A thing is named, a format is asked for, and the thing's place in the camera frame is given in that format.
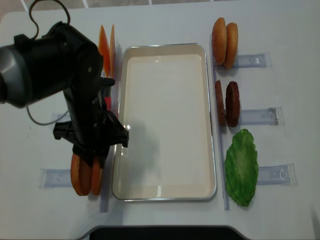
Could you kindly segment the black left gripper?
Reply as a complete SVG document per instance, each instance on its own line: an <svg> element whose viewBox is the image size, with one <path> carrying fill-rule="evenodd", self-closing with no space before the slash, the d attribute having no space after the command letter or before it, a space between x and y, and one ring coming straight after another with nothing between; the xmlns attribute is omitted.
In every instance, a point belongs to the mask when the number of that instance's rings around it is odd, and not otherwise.
<svg viewBox="0 0 320 240"><path fill-rule="evenodd" d="M56 123L53 135L56 140L72 143L72 152L89 167L93 166L93 153L86 150L94 150L103 169L110 146L128 147L129 131L114 113L102 107L98 95L115 84L113 78L101 76L102 68L103 57L96 45L89 45L77 54L74 78L63 91L71 120Z"/></svg>

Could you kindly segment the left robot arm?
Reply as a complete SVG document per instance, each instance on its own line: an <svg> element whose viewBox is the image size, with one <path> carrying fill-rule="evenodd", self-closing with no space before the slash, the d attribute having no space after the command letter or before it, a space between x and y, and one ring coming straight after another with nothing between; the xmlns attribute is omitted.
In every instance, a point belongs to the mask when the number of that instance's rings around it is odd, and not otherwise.
<svg viewBox="0 0 320 240"><path fill-rule="evenodd" d="M0 49L0 101L25 108L63 92L70 121L56 123L53 136L73 145L92 165L110 146L127 147L129 132L100 106L98 94L115 84L101 76L103 57L97 46L73 26L58 22L40 39L16 35Z"/></svg>

